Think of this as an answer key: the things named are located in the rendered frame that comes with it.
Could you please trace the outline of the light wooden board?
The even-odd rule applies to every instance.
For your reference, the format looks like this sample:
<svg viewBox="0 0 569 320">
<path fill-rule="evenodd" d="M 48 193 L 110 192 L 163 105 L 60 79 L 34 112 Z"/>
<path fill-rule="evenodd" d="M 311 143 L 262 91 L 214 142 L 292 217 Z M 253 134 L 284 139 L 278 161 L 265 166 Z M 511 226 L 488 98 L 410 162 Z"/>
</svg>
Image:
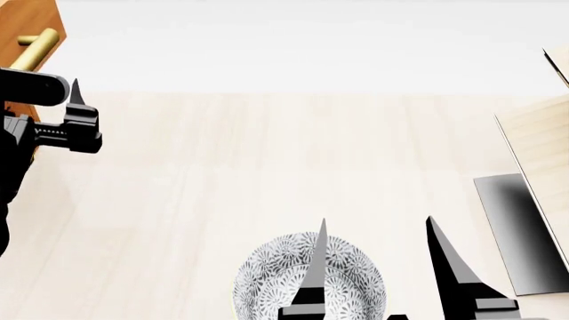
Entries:
<svg viewBox="0 0 569 320">
<path fill-rule="evenodd" d="M 569 94 L 494 119 L 569 270 Z"/>
</svg>

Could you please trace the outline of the light wood board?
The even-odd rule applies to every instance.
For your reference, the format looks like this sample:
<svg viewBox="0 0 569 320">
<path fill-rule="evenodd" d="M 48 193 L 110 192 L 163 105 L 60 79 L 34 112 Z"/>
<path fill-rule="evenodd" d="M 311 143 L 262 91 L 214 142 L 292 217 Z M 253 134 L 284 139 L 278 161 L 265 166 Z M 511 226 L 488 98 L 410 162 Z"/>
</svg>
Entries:
<svg viewBox="0 0 569 320">
<path fill-rule="evenodd" d="M 569 44 L 563 44 L 554 48 L 543 48 L 543 55 L 562 80 L 569 88 Z"/>
</svg>

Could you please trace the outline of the brown wooden drawer front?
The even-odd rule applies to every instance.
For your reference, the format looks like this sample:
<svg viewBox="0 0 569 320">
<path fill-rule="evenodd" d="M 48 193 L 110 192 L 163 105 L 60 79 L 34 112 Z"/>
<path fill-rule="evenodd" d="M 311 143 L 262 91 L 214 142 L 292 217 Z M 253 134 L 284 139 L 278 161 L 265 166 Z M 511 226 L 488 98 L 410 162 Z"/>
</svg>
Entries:
<svg viewBox="0 0 569 320">
<path fill-rule="evenodd" d="M 18 56 L 27 49 L 17 42 L 18 36 L 38 36 L 46 28 L 54 28 L 60 35 L 60 41 L 51 50 L 43 65 L 64 42 L 67 37 L 56 0 L 0 0 L 0 68 L 9 68 Z M 38 103 L 21 103 L 8 101 L 0 94 L 0 120 L 4 116 L 21 116 L 26 114 L 39 121 L 34 105 Z M 0 168 L 12 170 L 19 167 L 18 156 L 12 154 L 15 148 L 7 147 L 6 131 L 0 129 Z"/>
</svg>

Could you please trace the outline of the grey metal panel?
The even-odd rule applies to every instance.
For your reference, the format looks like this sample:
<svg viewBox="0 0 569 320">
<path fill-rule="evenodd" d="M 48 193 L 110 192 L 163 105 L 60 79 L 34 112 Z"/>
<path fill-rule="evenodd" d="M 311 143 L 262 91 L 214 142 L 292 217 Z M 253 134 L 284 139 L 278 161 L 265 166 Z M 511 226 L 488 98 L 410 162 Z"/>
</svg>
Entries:
<svg viewBox="0 0 569 320">
<path fill-rule="evenodd" d="M 515 294 L 569 293 L 569 268 L 522 175 L 474 183 Z"/>
</svg>

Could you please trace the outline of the white grey floral patterned plate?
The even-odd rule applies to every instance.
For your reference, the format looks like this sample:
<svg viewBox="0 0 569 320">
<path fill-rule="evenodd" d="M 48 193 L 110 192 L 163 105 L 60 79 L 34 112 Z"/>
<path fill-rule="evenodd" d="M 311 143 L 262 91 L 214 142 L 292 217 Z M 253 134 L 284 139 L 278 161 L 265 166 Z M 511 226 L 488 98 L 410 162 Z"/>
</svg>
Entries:
<svg viewBox="0 0 569 320">
<path fill-rule="evenodd" d="M 277 320 L 301 287 L 316 232 L 279 236 L 254 250 L 237 271 L 232 300 L 237 320 Z M 324 320 L 382 320 L 387 292 L 380 271 L 362 250 L 328 236 Z"/>
</svg>

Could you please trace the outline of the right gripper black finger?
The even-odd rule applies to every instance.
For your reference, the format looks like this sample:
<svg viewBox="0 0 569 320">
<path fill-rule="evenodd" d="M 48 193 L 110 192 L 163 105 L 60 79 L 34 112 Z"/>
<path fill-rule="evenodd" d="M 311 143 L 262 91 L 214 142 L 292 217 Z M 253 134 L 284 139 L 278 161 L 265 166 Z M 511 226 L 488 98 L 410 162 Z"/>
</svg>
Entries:
<svg viewBox="0 0 569 320">
<path fill-rule="evenodd" d="M 517 300 L 485 284 L 445 236 L 426 219 L 427 242 L 445 320 L 520 320 Z"/>
<path fill-rule="evenodd" d="M 278 310 L 277 320 L 325 319 L 327 228 L 322 220 L 312 261 L 290 306 Z"/>
</svg>

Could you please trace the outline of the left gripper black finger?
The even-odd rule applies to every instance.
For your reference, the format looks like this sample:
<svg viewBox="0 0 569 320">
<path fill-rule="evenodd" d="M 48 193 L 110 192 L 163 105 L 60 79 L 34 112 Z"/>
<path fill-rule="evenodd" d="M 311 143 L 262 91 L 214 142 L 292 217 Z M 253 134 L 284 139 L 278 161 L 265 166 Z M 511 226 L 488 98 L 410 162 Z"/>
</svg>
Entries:
<svg viewBox="0 0 569 320">
<path fill-rule="evenodd" d="M 35 146 L 33 119 L 23 114 L 21 116 L 4 116 L 4 130 L 8 143 L 14 147 Z"/>
<path fill-rule="evenodd" d="M 74 79 L 70 99 L 66 105 L 64 127 L 68 148 L 85 154 L 97 154 L 102 146 L 100 114 L 97 108 L 88 106 L 81 95 L 78 79 Z"/>
</svg>

